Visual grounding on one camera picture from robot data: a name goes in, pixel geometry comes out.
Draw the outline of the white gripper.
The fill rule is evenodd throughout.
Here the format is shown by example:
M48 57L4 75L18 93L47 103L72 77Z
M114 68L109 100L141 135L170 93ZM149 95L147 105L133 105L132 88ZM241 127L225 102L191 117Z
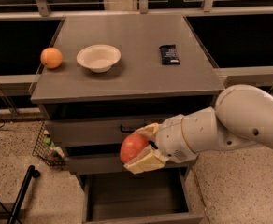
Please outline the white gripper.
M197 155L189 148L182 129L183 119L183 115L177 115L166 119L161 125L152 123L136 129L136 134L142 135L148 141L155 141L158 149L145 147L124 168L133 174L141 174L164 168L166 158L174 163L195 160Z

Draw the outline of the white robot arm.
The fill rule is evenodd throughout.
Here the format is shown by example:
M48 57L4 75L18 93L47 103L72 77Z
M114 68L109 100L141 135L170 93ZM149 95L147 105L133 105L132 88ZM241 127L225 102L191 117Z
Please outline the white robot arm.
M273 96L249 85L225 89L215 106L135 130L122 142L120 160L133 174L166 163L193 161L204 151L254 145L273 149Z

